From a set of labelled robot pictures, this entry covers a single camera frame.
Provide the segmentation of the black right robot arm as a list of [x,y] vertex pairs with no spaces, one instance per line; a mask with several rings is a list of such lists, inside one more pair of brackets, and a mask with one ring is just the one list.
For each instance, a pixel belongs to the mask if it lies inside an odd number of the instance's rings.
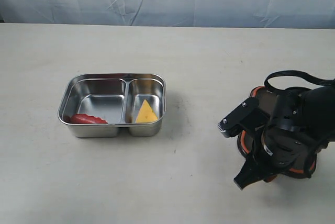
[[240,189],[279,174],[311,178],[318,152],[334,141],[334,85],[286,89],[277,95],[271,114],[257,98],[249,98],[235,109],[233,122],[253,141],[234,178]]

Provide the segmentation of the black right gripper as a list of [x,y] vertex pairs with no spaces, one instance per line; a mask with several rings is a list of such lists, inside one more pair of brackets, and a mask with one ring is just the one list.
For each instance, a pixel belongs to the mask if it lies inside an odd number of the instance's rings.
[[257,136],[238,175],[233,179],[240,190],[288,171],[299,157],[304,174],[313,174],[317,153],[330,141],[329,90],[283,90],[261,135]]

